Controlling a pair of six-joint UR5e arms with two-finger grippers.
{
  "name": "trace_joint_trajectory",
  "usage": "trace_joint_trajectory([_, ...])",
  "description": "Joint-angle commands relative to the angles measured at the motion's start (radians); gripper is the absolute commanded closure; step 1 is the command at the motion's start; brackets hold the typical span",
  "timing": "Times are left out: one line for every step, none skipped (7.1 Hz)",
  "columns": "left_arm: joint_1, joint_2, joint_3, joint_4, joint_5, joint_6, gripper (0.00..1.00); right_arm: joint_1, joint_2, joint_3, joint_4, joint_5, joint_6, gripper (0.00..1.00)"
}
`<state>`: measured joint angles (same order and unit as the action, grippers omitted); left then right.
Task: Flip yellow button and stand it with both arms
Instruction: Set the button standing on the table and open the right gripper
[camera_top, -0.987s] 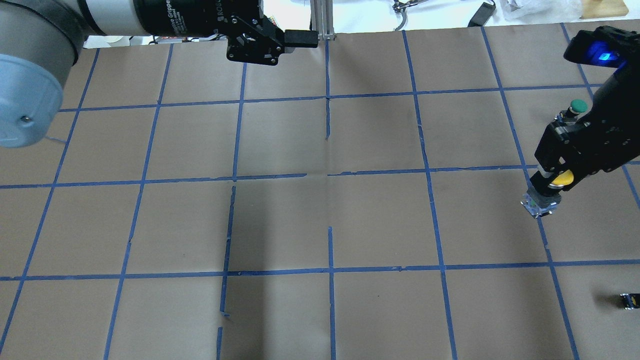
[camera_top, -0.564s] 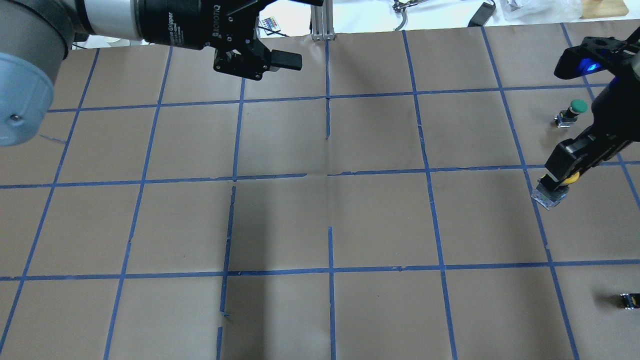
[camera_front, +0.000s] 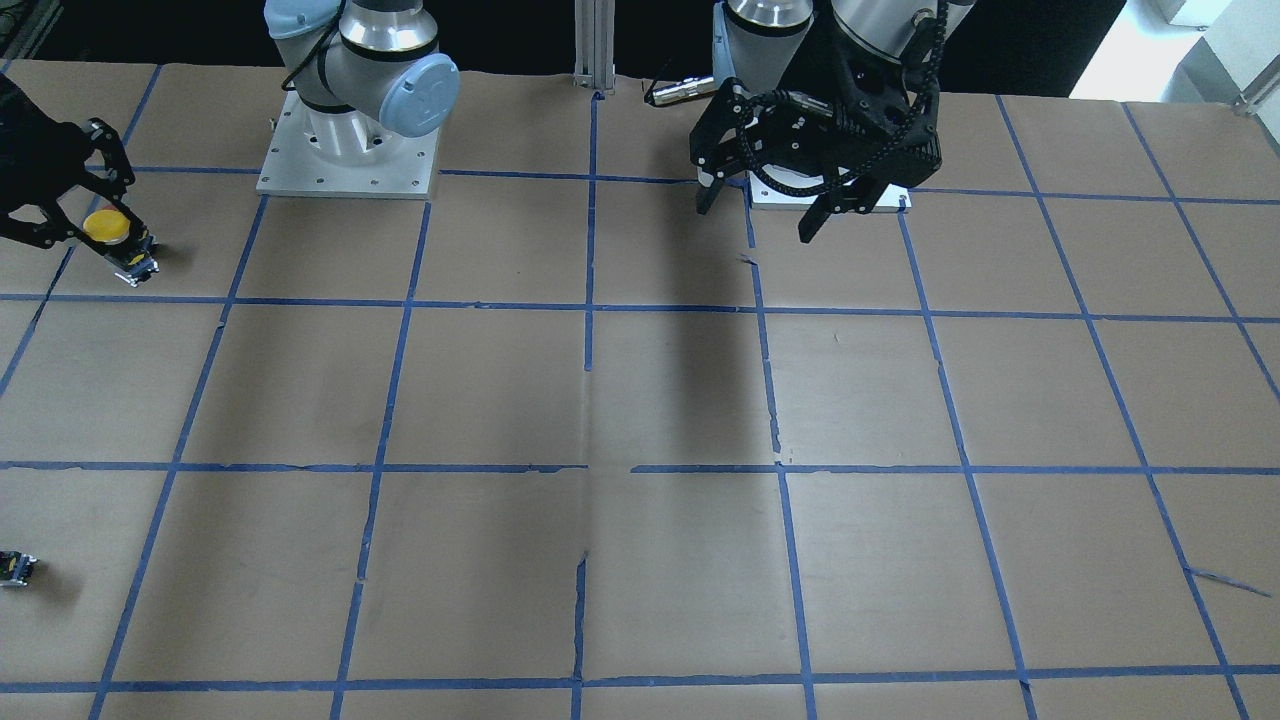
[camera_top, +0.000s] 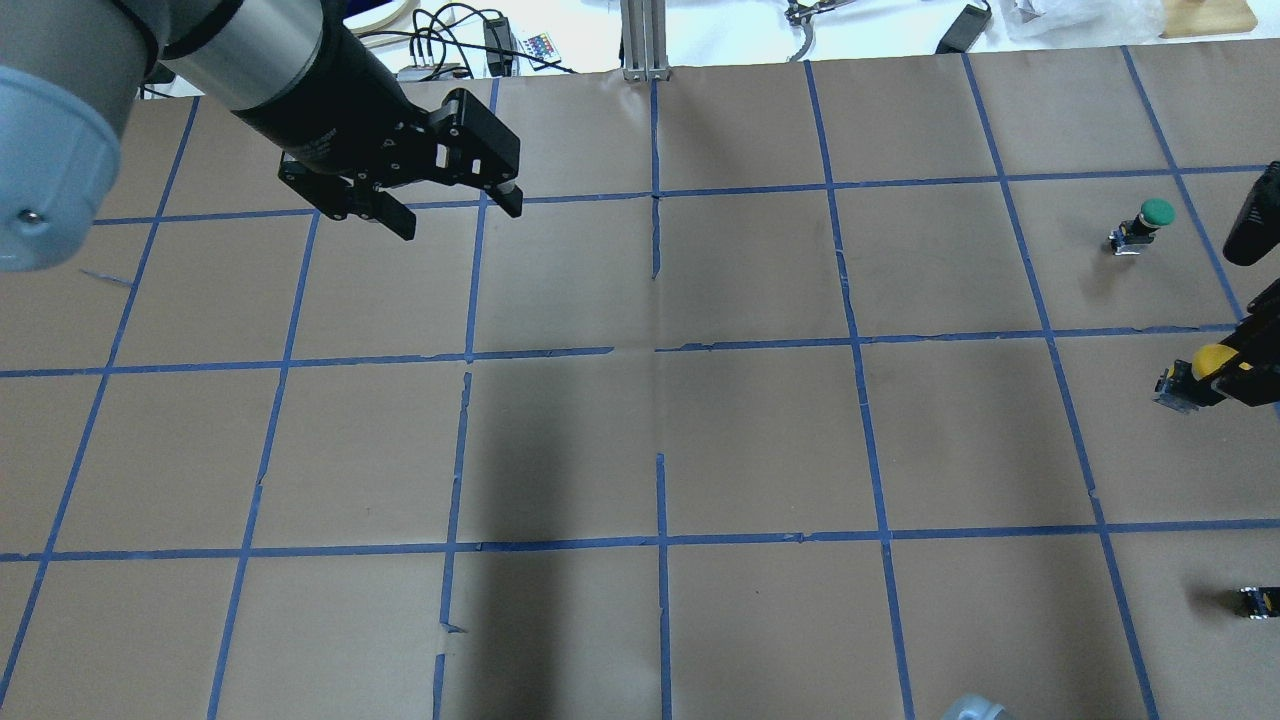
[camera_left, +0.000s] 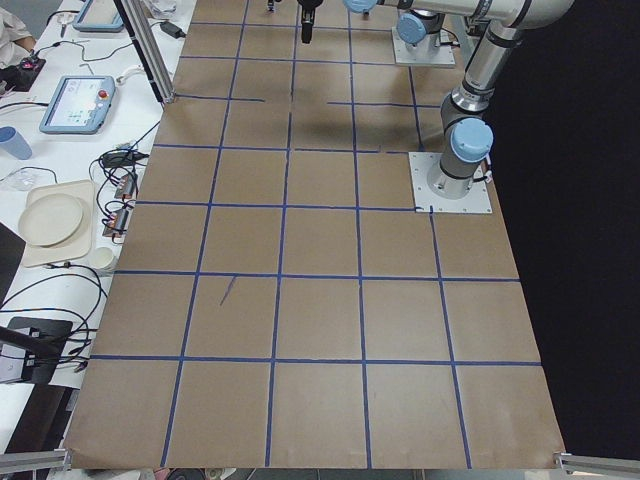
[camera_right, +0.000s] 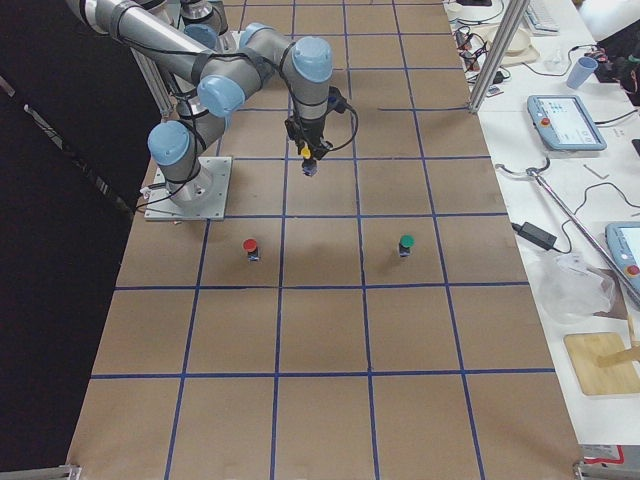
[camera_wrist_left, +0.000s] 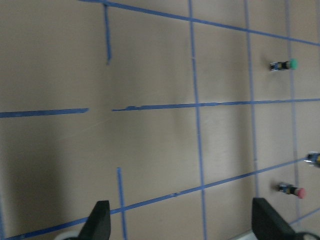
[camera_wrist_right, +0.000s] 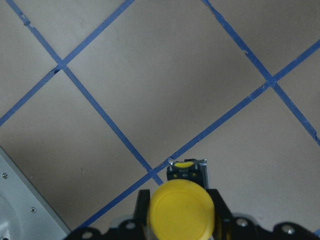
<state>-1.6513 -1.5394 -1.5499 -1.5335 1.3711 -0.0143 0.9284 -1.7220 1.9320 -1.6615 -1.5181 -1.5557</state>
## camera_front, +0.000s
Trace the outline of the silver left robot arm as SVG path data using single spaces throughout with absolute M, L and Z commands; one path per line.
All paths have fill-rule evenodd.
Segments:
M 942 163 L 937 76 L 968 1 L 721 1 L 713 72 L 652 87 L 654 108 L 707 97 L 687 152 L 696 209 L 746 176 L 805 208 L 810 242 L 835 214 L 874 211 Z M 285 104 L 257 190 L 274 196 L 421 199 L 461 73 L 421 1 L 269 1 Z M 105 120 L 58 122 L 3 81 L 3 236 L 78 240 L 129 284 L 157 270 L 124 201 L 134 172 Z

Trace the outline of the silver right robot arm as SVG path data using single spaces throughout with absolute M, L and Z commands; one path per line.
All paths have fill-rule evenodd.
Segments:
M 270 197 L 408 199 L 431 192 L 461 73 L 420 1 L 269 1 L 285 101 L 256 190 Z M 125 210 L 134 172 L 105 120 L 58 122 L 3 81 L 3 236 L 46 247 L 81 236 L 76 187 Z

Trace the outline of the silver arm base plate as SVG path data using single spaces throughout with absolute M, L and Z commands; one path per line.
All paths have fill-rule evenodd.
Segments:
M 408 138 L 360 111 L 317 111 L 289 91 L 256 191 L 273 197 L 428 200 L 440 133 Z
M 795 92 L 746 101 L 735 133 L 753 187 L 810 206 L 818 196 L 852 184 L 870 193 L 870 211 L 891 184 L 905 184 L 916 169 L 916 161 L 901 159 L 916 118 L 909 114 L 904 123 L 881 128 L 859 111 Z

